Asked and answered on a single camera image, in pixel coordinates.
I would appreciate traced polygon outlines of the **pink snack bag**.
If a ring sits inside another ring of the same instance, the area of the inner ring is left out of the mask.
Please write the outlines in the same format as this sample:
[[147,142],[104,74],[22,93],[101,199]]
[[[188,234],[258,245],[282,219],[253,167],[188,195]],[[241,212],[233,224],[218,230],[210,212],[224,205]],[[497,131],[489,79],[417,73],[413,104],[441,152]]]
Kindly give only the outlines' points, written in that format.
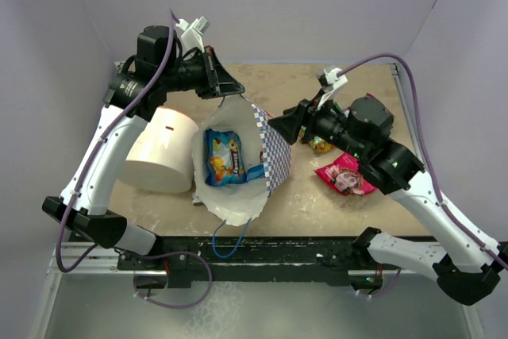
[[314,172],[330,188],[344,196],[365,196],[377,190],[360,174],[358,160],[347,153]]

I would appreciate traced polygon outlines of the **orange Fox's candy bag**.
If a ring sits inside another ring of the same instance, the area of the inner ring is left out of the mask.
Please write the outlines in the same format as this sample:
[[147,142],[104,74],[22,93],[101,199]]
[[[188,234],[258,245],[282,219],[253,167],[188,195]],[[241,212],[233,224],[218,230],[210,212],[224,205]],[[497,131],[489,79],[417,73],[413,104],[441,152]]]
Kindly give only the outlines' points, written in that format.
[[305,127],[300,129],[298,139],[301,144],[308,145],[313,153],[318,156],[330,152],[335,148],[334,145],[326,142],[322,138],[308,133]]

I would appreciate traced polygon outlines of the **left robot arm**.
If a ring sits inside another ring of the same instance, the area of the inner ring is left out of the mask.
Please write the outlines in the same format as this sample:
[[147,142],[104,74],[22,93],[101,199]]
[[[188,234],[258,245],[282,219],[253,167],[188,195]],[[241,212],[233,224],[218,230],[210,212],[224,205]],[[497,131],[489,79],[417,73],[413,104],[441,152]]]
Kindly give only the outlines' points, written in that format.
[[133,144],[152,120],[167,93],[194,91],[202,99],[241,94],[245,88],[203,43],[204,25],[180,21],[175,29],[149,26],[137,37],[137,52],[115,75],[92,141],[76,173],[58,196],[48,196],[43,211],[60,229],[77,233],[103,248],[135,252],[136,261],[154,269],[163,261],[156,235],[108,209],[117,177]]

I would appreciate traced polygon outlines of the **blue snack bag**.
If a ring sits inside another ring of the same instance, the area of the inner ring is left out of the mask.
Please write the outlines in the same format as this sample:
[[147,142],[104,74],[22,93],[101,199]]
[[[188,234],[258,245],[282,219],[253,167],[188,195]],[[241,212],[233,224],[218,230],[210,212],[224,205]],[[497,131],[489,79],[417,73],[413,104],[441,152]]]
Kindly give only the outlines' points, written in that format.
[[205,132],[207,147],[206,184],[223,187],[228,184],[242,184],[247,175],[241,155],[241,140],[233,131],[219,132],[208,129]]

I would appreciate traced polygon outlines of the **blue checkered paper bag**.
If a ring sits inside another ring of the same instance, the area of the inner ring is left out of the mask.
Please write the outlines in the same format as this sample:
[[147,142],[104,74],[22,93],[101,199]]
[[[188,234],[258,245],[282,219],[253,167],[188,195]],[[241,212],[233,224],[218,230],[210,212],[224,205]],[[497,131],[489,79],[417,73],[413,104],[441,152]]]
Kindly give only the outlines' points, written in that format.
[[[223,98],[219,107],[199,126],[191,141],[195,194],[222,225],[244,226],[259,217],[275,189],[291,173],[291,147],[268,124],[269,113],[240,96]],[[205,132],[233,131],[241,140],[241,155],[247,170],[264,166],[265,177],[242,184],[212,187],[206,184],[207,147]]]

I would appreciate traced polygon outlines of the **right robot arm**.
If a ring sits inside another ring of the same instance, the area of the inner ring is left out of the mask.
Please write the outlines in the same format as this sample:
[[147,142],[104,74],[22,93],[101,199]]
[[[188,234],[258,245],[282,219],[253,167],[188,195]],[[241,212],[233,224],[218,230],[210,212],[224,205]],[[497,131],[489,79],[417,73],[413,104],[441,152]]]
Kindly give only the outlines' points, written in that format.
[[429,169],[391,139],[393,123],[391,112],[373,97],[356,99],[347,114],[331,101],[317,107],[302,100],[269,121],[288,144],[294,144],[304,128],[355,157],[364,179],[406,208],[437,240],[436,245],[424,245],[368,228],[354,242],[352,256],[359,267],[380,263],[405,268],[471,306],[498,285],[507,266],[507,244],[485,234],[437,189]]

